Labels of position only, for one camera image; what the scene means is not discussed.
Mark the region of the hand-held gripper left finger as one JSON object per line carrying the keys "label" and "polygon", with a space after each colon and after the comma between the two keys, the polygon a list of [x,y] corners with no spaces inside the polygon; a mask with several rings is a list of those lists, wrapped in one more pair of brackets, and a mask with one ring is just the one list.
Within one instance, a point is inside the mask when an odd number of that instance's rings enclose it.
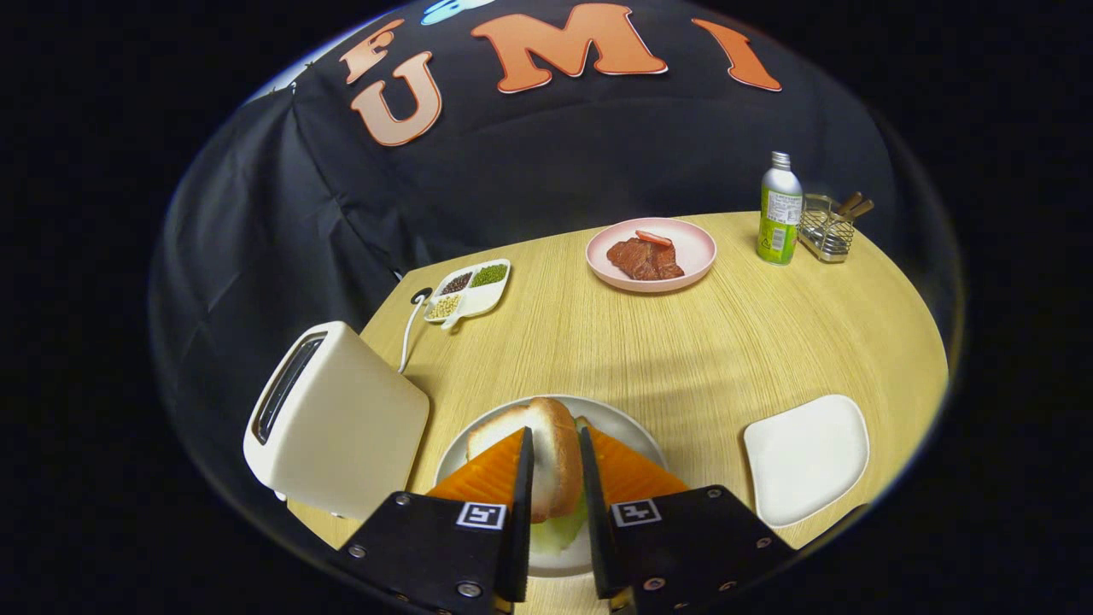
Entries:
{"label": "hand-held gripper left finger", "polygon": [[399,490],[338,549],[338,572],[406,614],[512,614],[526,595],[534,431],[524,428],[512,505]]}

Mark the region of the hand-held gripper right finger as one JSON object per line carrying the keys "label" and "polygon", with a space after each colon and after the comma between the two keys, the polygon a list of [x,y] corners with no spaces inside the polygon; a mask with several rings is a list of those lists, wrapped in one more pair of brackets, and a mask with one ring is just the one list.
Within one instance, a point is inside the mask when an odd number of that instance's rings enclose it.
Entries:
{"label": "hand-held gripper right finger", "polygon": [[714,614],[797,559],[721,485],[606,505],[588,425],[579,447],[593,582],[612,614]]}

